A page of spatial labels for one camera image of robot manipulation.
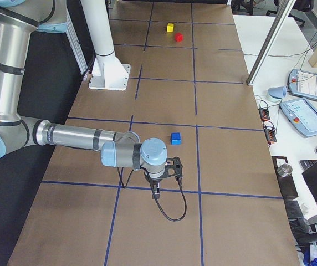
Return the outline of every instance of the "white table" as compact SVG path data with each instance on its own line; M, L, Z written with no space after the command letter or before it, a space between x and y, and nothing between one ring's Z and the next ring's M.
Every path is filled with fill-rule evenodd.
M257 55L265 41L274 17L259 16L234 16L237 32L239 35L242 51L245 54L247 69L250 72L257 58ZM288 18L280 34L278 35L269 55L292 55L302 53L309 49L309 44L294 19ZM317 68L312 68L308 63L313 51L309 51L303 64L303 70L317 73ZM271 87L285 86L290 71L293 68L300 69L303 60L298 62L301 55L293 57L267 57L261 71L259 72L253 90L256 95L260 95L268 105L275 105L265 97L267 90ZM284 99L291 100L296 97L287 94ZM317 108L317 102L311 101ZM277 125L278 107L270 108L272 122ZM306 219L317 215L317 204L311 195L303 177L302 167L299 160L317 159L315 148L317 147L317 136L303 137L291 125L282 111L279 111L279 121L277 126L277 143L270 147L272 156L286 156L289 164L293 168L293 179L298 192L298 203Z

